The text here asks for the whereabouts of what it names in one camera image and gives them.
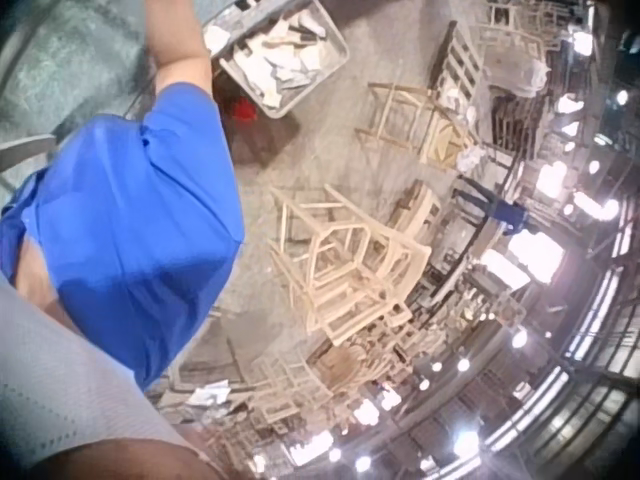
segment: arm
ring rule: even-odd
[[[158,68],[156,93],[184,82],[211,96],[211,59],[193,1],[145,0],[145,6],[147,42]]]

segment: floor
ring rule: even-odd
[[[139,2],[98,0],[93,9],[80,0],[62,3],[65,8],[58,7],[43,26],[0,98],[0,142],[50,131],[63,138],[95,113],[125,114],[148,82],[141,12],[134,5]],[[215,13],[216,2],[196,3],[202,19]],[[402,150],[364,145],[353,128],[369,124],[375,111],[368,81],[427,85],[448,23],[470,23],[479,0],[322,3],[345,36],[351,58],[286,118],[261,119],[231,142],[246,244],[217,305],[221,320],[203,329],[187,356],[185,373],[196,383],[232,376],[234,357],[244,363],[267,349],[298,346],[308,351],[322,340],[302,331],[271,264],[265,242],[276,234],[271,186],[297,195],[329,183],[383,222],[415,179],[427,182],[443,203],[450,195],[455,173],[419,165]],[[480,131],[486,135],[487,88],[481,87],[477,97]],[[17,186],[45,162],[34,159],[4,179]],[[475,176],[490,185],[494,172],[483,166]],[[8,194],[2,192],[0,201]],[[463,244],[470,234],[468,227],[456,227],[444,243]]]

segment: gray fabric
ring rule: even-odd
[[[188,446],[131,371],[25,302],[4,278],[0,306],[0,442],[20,467],[101,440]]]

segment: light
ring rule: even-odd
[[[620,213],[620,204],[617,200],[609,199],[604,204],[603,218],[605,221],[613,220]]]
[[[589,164],[589,173],[591,175],[595,175],[596,173],[598,173],[598,170],[600,170],[600,162],[597,160],[594,160],[593,162],[591,162]]]
[[[358,422],[362,425],[377,425],[380,418],[380,412],[375,407],[371,400],[365,399],[354,412],[353,416],[356,417]]]
[[[542,232],[533,235],[524,230],[511,237],[507,248],[535,278],[547,284],[551,283],[564,257],[564,249]]]
[[[453,446],[453,452],[460,458],[471,458],[480,451],[480,438],[476,432],[462,432]]]
[[[613,145],[613,140],[601,133],[596,133],[596,136],[593,138],[593,140],[600,145]]]
[[[589,26],[589,30],[593,31],[593,25],[596,21],[596,6],[591,5],[588,10],[587,16],[587,25]]]
[[[360,457],[356,460],[356,472],[366,472],[371,468],[371,457]]]
[[[333,448],[329,451],[329,461],[336,463],[342,458],[342,451],[339,448]]]
[[[560,100],[558,100],[558,105],[556,106],[556,110],[558,113],[574,113],[582,110],[584,107],[584,102],[576,102],[569,98],[569,94],[563,95]]]
[[[402,397],[397,394],[397,392],[392,388],[385,388],[382,391],[382,401],[380,402],[380,406],[383,410],[388,412],[393,407],[400,405],[402,402]]]
[[[573,49],[580,55],[590,57],[593,53],[593,35],[587,32],[575,32],[572,38]]]
[[[507,284],[511,290],[518,290],[531,281],[526,273],[495,250],[487,250],[484,252],[480,261],[483,265],[487,266],[487,269],[491,273]],[[493,313],[490,313],[488,316],[489,320],[494,320],[495,318],[496,316]]]
[[[527,335],[527,331],[525,329],[520,329],[518,333],[513,336],[511,340],[511,346],[513,348],[522,348],[526,345],[529,336]]]
[[[626,105],[629,101],[629,92],[627,92],[626,90],[620,90],[618,92],[618,95],[616,95],[616,101],[620,105]]]
[[[428,456],[427,458],[423,458],[422,460],[420,460],[420,470],[422,470],[423,472],[427,472],[436,467],[437,467],[436,462],[433,461],[433,457],[431,456]]]
[[[573,122],[567,125],[566,127],[562,127],[562,131],[569,135],[570,137],[575,137],[578,134],[578,127],[580,126],[580,122]]]
[[[289,449],[289,454],[294,463],[301,467],[320,455],[327,453],[333,445],[333,435],[329,430],[325,430],[311,438],[306,445],[296,445]]]
[[[553,165],[545,165],[540,169],[536,188],[549,198],[558,198],[562,193],[564,177],[567,175],[567,165],[558,161]]]
[[[573,201],[578,207],[584,210],[585,213],[601,222],[613,220],[620,212],[620,204],[617,200],[613,199],[609,199],[607,203],[602,206],[585,193],[576,192],[573,196]]]
[[[466,358],[463,358],[462,360],[460,360],[458,362],[458,371],[459,372],[466,372],[467,370],[469,370],[469,367],[471,367],[471,362],[469,360],[467,360]]]
[[[255,455],[253,457],[253,463],[256,466],[257,473],[264,473],[264,467],[267,466],[267,461],[262,455]]]

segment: blue shirt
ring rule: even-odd
[[[143,389],[201,326],[244,239],[218,109],[188,84],[142,124],[96,117],[3,213],[4,275],[27,233],[75,325]]]
[[[529,213],[527,209],[520,205],[512,205],[504,200],[498,200],[498,203],[491,215],[496,220],[507,224],[504,235],[511,236],[520,233],[527,226]]]

